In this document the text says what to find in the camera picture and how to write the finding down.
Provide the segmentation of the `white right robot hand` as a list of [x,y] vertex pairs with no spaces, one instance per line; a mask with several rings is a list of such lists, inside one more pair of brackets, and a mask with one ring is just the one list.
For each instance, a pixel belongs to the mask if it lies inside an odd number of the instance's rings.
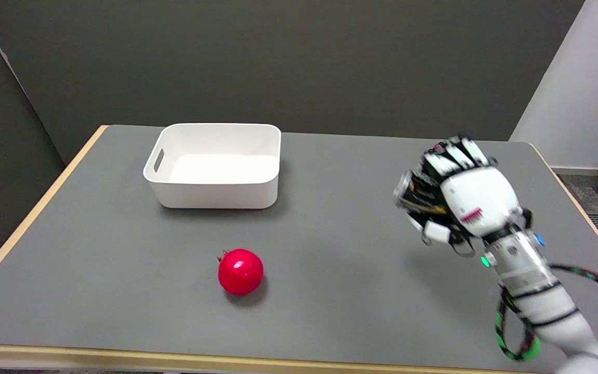
[[533,213],[521,206],[497,160],[469,137],[452,137],[423,152],[393,193],[427,245],[456,248],[475,238],[489,244],[533,227]]

